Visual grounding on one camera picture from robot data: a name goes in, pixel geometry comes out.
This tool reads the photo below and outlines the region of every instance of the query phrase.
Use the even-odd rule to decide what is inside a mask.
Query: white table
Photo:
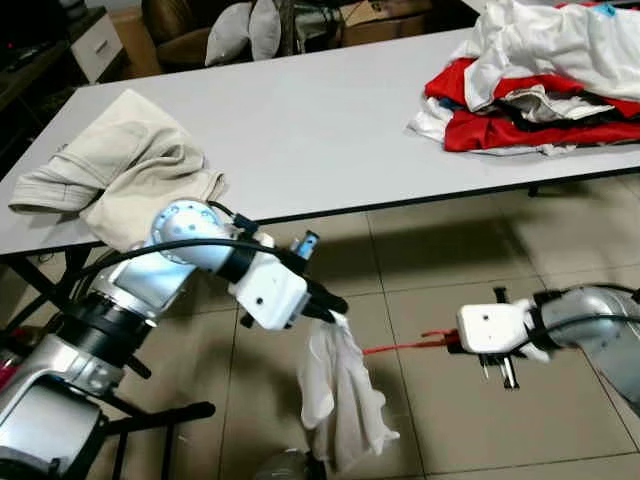
[[[405,132],[466,30],[78,90],[0,183],[45,163],[124,89],[175,117],[227,176],[222,201],[275,221],[438,200],[640,167],[637,146],[568,156],[444,152]],[[0,209],[0,256],[95,242],[75,217]]]

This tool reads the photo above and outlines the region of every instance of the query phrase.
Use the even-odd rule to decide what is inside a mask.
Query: pile of clothes
[[[639,32],[640,11],[607,4],[489,2],[409,127],[495,155],[638,141]]]

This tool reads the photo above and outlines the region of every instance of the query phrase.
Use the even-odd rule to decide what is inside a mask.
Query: sofa
[[[142,0],[142,15],[166,72],[202,68],[209,31],[237,0]]]

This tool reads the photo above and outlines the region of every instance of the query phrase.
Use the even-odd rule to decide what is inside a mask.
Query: grout line
[[[580,349],[580,352],[582,353],[583,357],[585,358],[585,360],[587,361],[587,363],[589,364],[589,367],[591,367],[591,370],[593,370],[593,374],[596,376],[596,378],[598,379],[598,383],[600,383],[600,387],[602,388],[602,390],[604,391],[604,394],[607,396],[607,398],[609,399],[609,403],[611,404],[611,406],[613,407],[614,411],[616,412],[616,414],[618,415],[618,419],[620,420],[620,422],[622,423],[622,426],[624,427],[624,429],[627,432],[627,435],[629,435],[629,438],[631,439],[631,442],[635,445],[636,447],[636,451],[640,452],[640,446],[638,445],[638,443],[636,442],[636,439],[634,438],[633,434],[631,433],[631,430],[629,429],[629,427],[627,426],[626,422],[624,421],[624,419],[622,418],[622,414],[620,413],[620,410],[618,410],[618,407],[616,406],[615,402],[613,401],[613,399],[611,398],[611,395],[609,394],[608,390],[606,389],[604,382],[606,381],[605,379],[603,379],[599,374],[598,374],[598,370],[596,369],[596,367],[593,365],[593,363],[591,362],[591,359],[589,358],[589,356],[584,353],[584,351],[582,349]]]
[[[493,208],[495,209],[495,211],[498,212],[498,215],[500,217],[500,222],[498,222],[498,227],[499,228],[502,227],[504,229],[503,232],[500,232],[500,229],[498,229],[498,233],[502,233],[504,235],[505,241],[510,247],[514,249],[515,254],[521,253],[525,256],[525,258],[527,259],[527,263],[531,267],[531,270],[539,279],[541,279],[542,275],[536,268],[536,265],[533,259],[529,255],[529,251],[525,248],[523,243],[520,241],[520,238],[518,238],[518,236],[516,235],[515,229],[512,227],[512,222],[510,221],[510,217],[500,207],[500,202],[496,200],[495,195],[492,195],[489,198],[491,199],[491,204],[493,205]]]
[[[231,398],[231,376],[233,373],[233,357],[236,351],[236,339],[238,337],[238,317],[240,316],[240,308],[236,305],[236,323],[233,326],[233,341],[231,342],[231,355],[229,355],[229,378],[227,379],[226,397],[224,399],[224,415],[222,417],[222,436],[220,438],[220,449],[218,450],[218,472],[217,478],[222,478],[222,461],[224,459],[224,439],[227,431],[227,419],[229,416],[229,400]]]
[[[423,285],[423,286],[406,287],[406,288],[388,288],[386,290],[383,290],[383,292],[384,293],[399,293],[399,292],[409,292],[409,291],[412,291],[412,290],[429,290],[429,289],[435,289],[435,288],[463,287],[465,285],[483,285],[483,284],[488,284],[488,283],[506,282],[506,281],[512,281],[512,280],[530,280],[530,279],[533,279],[533,278],[539,279],[540,276],[534,273],[532,275],[527,275],[527,276],[524,276],[524,277],[518,276],[518,277],[509,277],[509,278],[492,278],[492,279],[487,279],[487,280],[474,280],[474,281],[470,281],[470,282],[445,283],[445,284],[440,284],[440,285]]]
[[[620,183],[625,189],[627,189],[629,192],[631,192],[631,194],[636,197],[636,198],[640,198],[640,195],[638,193],[636,193],[635,189],[631,188],[629,185],[627,185],[627,182],[625,182],[622,179],[622,175],[616,176],[616,177],[612,177],[614,180],[617,180],[618,183]]]
[[[382,297],[384,298],[384,305],[385,305],[385,309],[386,309],[386,315],[387,315],[387,321],[389,322],[389,328],[391,330],[391,336],[393,338],[393,342],[394,343],[398,343],[398,338],[396,336],[396,332],[393,328],[393,322],[391,321],[391,311],[389,309],[389,302],[387,300],[387,293],[384,290],[384,284],[382,282],[382,270],[380,268],[380,260],[378,258],[378,250],[376,249],[376,242],[373,236],[373,230],[371,228],[371,222],[369,221],[369,215],[366,214],[365,215],[366,219],[367,219],[367,226],[369,228],[369,238],[371,239],[371,247],[373,250],[373,259],[376,265],[376,270],[378,271],[378,278],[380,280],[380,286],[382,287]],[[407,406],[409,407],[409,419],[411,420],[411,428],[413,429],[413,437],[414,440],[416,442],[416,449],[418,451],[418,459],[420,460],[420,468],[422,470],[422,476],[424,478],[426,478],[426,468],[425,468],[425,462],[424,462],[424,458],[422,455],[422,448],[420,448],[420,438],[418,437],[418,428],[416,426],[416,420],[414,418],[414,414],[413,414],[413,408],[411,407],[411,400],[409,399],[409,390],[407,388],[407,381],[406,381],[406,376],[404,373],[404,368],[402,366],[402,362],[400,361],[400,354],[398,353],[398,351],[394,351],[393,352],[396,356],[396,362],[398,364],[398,369],[400,371],[400,379],[402,381],[402,388],[404,390],[404,395],[405,395],[405,399],[407,401]]]
[[[521,463],[518,465],[507,465],[502,467],[489,467],[489,468],[470,468],[467,470],[450,470],[446,472],[430,472],[426,474],[427,477],[438,476],[438,475],[449,475],[449,474],[457,474],[457,473],[473,473],[473,472],[493,472],[497,470],[513,470],[516,468],[525,468],[525,467],[541,467],[544,465],[557,465],[563,463],[574,463],[574,462],[583,462],[586,460],[599,460],[599,459],[607,459],[607,458],[617,458],[617,457],[627,457],[630,455],[638,455],[638,452],[622,452],[622,453],[614,453],[612,455],[594,455],[591,457],[580,457],[580,458],[567,458],[563,460],[552,460],[550,462],[533,462],[533,463]]]

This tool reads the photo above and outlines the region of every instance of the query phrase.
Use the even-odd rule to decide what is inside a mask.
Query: cushion
[[[235,3],[227,7],[213,24],[207,41],[204,64],[228,63],[236,58],[249,42],[249,14],[251,2]]]
[[[249,39],[254,60],[275,57],[280,46],[280,14],[273,0],[258,0],[251,12]]]

